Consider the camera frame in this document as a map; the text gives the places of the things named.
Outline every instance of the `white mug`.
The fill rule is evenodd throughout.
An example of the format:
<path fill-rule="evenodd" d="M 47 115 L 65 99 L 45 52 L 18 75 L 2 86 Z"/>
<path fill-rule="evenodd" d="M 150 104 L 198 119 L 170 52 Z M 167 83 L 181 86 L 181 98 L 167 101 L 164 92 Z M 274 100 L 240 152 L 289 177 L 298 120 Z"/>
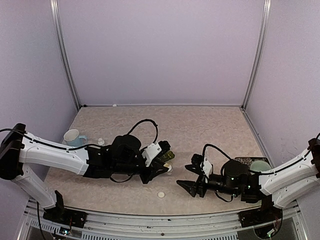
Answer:
<path fill-rule="evenodd" d="M 80 135 L 77 129 L 70 129 L 63 135 L 66 144 L 72 147 L 80 147 L 87 143 L 88 139 L 85 135 Z"/>

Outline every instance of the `mug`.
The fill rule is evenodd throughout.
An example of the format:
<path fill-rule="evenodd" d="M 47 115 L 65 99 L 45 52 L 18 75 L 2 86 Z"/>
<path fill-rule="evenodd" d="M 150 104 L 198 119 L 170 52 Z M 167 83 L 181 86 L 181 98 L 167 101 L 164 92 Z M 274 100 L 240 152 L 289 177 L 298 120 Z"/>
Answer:
<path fill-rule="evenodd" d="M 69 146 L 81 147 L 87 143 L 88 139 L 87 136 L 79 134 L 77 129 L 70 129 L 63 135 L 63 139 Z"/>

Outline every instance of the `wall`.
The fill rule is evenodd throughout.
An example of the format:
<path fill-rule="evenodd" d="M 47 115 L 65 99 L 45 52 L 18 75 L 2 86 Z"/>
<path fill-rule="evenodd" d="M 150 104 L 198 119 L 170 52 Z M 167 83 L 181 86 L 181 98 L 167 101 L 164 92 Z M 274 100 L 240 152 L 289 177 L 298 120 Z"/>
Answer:
<path fill-rule="evenodd" d="M 273 0 L 247 112 L 280 165 L 320 132 L 320 1 Z M 320 188 L 298 199 L 310 239 L 319 239 Z"/>
<path fill-rule="evenodd" d="M 236 105 L 263 0 L 59 0 L 82 104 Z"/>
<path fill-rule="evenodd" d="M 0 129 L 22 122 L 29 132 L 61 141 L 76 110 L 48 0 L 0 1 L 0 56 Z M 35 170 L 46 174 L 45 168 Z M 0 192 L 0 238 L 11 240 L 29 198 L 2 179 Z"/>

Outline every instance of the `mug handle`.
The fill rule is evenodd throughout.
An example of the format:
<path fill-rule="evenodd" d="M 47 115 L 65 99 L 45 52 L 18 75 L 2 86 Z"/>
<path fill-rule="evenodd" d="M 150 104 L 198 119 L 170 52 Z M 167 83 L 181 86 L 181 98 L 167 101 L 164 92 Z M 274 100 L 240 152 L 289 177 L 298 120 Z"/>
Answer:
<path fill-rule="evenodd" d="M 88 142 L 88 138 L 87 138 L 87 136 L 85 136 L 85 135 L 79 136 L 79 139 L 84 139 L 83 145 L 87 144 L 87 142 Z"/>

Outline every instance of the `beige marbled table surface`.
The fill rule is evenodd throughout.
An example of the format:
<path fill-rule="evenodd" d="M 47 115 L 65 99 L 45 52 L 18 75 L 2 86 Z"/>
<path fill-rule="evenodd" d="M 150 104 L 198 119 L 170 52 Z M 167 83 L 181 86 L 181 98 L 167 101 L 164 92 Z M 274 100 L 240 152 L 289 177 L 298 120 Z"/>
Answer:
<path fill-rule="evenodd" d="M 194 153 L 201 154 L 206 143 L 217 145 L 232 158 L 261 157 L 262 153 L 241 111 L 237 107 L 210 106 L 121 106 L 83 107 L 70 128 L 87 135 L 90 143 L 103 138 L 111 144 L 118 135 L 126 134 L 142 119 L 153 119 L 159 128 L 158 141 L 167 140 L 175 154 L 171 160 L 172 175 L 162 174 L 148 184 L 142 184 L 139 176 L 130 181 L 114 183 L 110 179 L 91 179 L 66 170 L 51 167 L 46 183 L 58 190 L 69 207 L 85 210 L 134 215 L 191 215 L 218 213 L 253 207 L 235 198 L 232 203 L 218 199 L 208 191 L 204 198 L 191 197 L 176 180 L 196 181 L 197 175 L 187 171 Z M 154 126 L 149 122 L 139 125 L 132 133 L 142 146 L 155 137 Z M 214 172 L 227 159 L 212 148 L 206 156 L 214 166 Z M 114 175 L 117 180 L 126 175 Z M 159 198 L 158 192 L 165 197 Z"/>

